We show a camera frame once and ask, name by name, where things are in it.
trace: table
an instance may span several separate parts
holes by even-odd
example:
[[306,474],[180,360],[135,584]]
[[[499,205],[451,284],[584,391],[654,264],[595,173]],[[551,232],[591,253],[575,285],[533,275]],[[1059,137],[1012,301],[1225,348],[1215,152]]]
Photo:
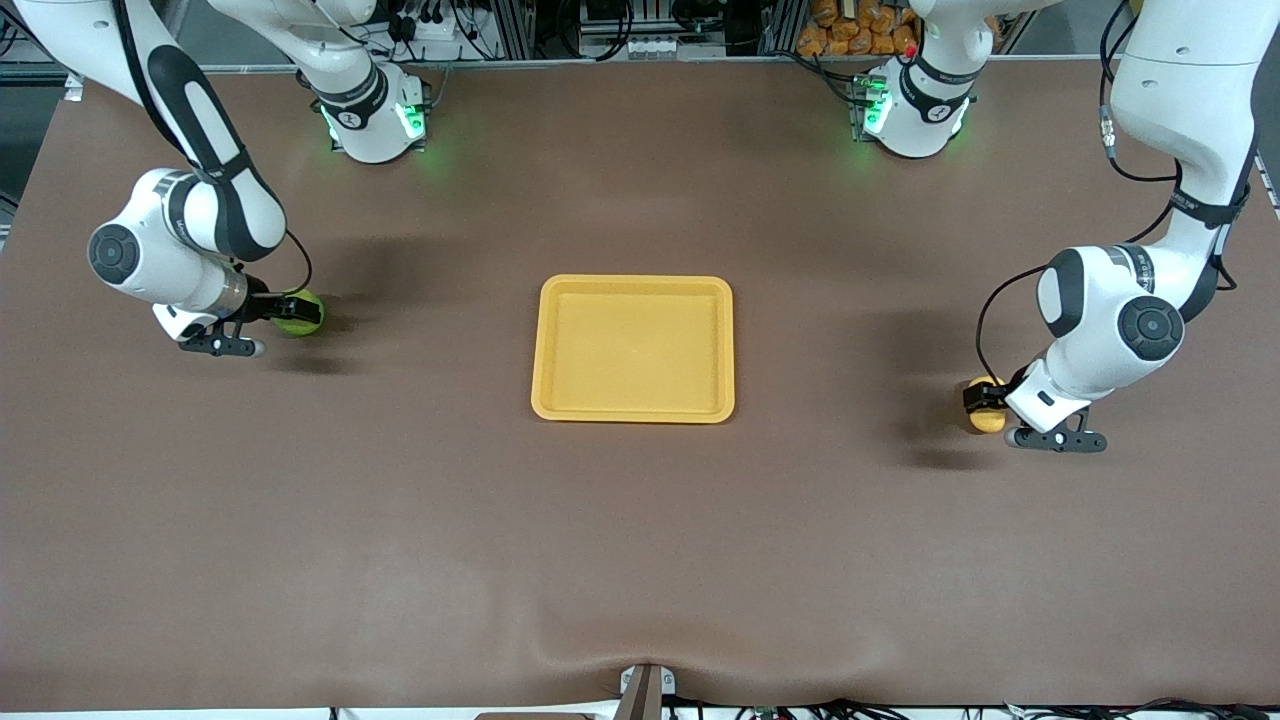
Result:
[[[361,167],[291,77],[219,77],[330,311],[255,327],[252,361],[179,352],[90,272],[92,228],[179,161],[90,87],[0,263],[0,710],[585,701],[636,661],[732,703],[1280,701],[1261,196],[1240,291],[1096,406],[1107,452],[951,424],[991,288],[1167,197],[1107,168],[1096,81],[993,64],[909,161],[791,65],[457,72],[425,152]],[[728,281],[735,416],[539,420],[557,273]],[[1046,345],[1029,283],[988,333],[1002,372]]]

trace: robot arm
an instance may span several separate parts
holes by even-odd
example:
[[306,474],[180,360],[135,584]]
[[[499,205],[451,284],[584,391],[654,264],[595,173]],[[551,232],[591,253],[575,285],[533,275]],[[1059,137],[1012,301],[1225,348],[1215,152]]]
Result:
[[[1248,199],[1253,77],[1280,22],[1280,4],[1233,1],[1240,8],[1206,15],[1202,0],[1148,0],[1138,17],[1112,109],[1124,131],[1179,161],[1172,219],[1151,245],[1071,247],[1050,261],[1037,300],[1055,341],[997,392],[1029,425],[1012,445],[1087,443],[1065,421],[1167,363],[1213,297]],[[1219,19],[1240,17],[1249,23]]]
[[374,63],[344,32],[366,22],[374,0],[209,0],[298,65],[320,99],[334,141],[361,163],[385,163],[426,135],[422,81]]
[[969,90],[991,56],[987,18],[1023,13],[1060,0],[911,0],[924,22],[920,46],[910,59],[892,58],[870,70],[883,78],[877,111],[867,135],[904,158],[927,158],[960,132]]
[[206,334],[223,322],[288,313],[315,318],[319,307],[268,293],[236,264],[279,245],[284,210],[209,79],[147,0],[15,3],[59,61],[146,108],[192,167],[143,174],[124,210],[93,232],[88,259],[102,282],[152,302],[161,327],[184,350],[212,355],[261,351],[236,333]]

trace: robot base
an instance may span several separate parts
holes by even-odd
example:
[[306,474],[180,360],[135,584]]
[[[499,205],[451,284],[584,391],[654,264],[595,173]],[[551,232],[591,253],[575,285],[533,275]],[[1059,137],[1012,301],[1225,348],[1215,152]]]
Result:
[[[335,119],[323,105],[316,108],[329,126],[332,150],[370,165],[389,163],[408,151],[421,152],[431,115],[429,85],[396,65],[379,64],[379,69],[387,76],[388,94],[365,127],[347,127],[343,113]],[[352,120],[358,122],[358,115]]]
[[850,88],[855,100],[849,106],[850,122],[854,127],[854,140],[858,142],[879,142],[893,155],[908,159],[928,158],[938,154],[956,133],[960,132],[969,99],[955,111],[940,106],[946,117],[940,122],[924,122],[919,110],[904,97],[900,87],[902,63],[897,58],[869,70],[870,87],[861,92]]

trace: tennis ball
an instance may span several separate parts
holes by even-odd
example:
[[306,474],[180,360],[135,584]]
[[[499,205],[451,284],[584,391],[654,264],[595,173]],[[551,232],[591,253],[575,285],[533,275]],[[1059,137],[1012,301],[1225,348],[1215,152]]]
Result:
[[324,302],[319,297],[316,297],[316,295],[310,290],[300,290],[298,292],[294,292],[292,297],[301,297],[302,300],[306,300],[308,302],[315,302],[316,305],[319,305],[320,322],[308,323],[306,320],[283,320],[280,318],[271,318],[271,322],[275,323],[275,327],[280,328],[280,332],[291,337],[305,337],[319,331],[320,325],[324,324]]

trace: yellow tray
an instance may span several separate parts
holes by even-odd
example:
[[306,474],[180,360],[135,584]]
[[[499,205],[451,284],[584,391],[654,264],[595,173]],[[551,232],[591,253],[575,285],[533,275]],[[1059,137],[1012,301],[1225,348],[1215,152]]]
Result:
[[733,413],[728,283],[681,275],[547,281],[532,404],[548,420],[723,421]]

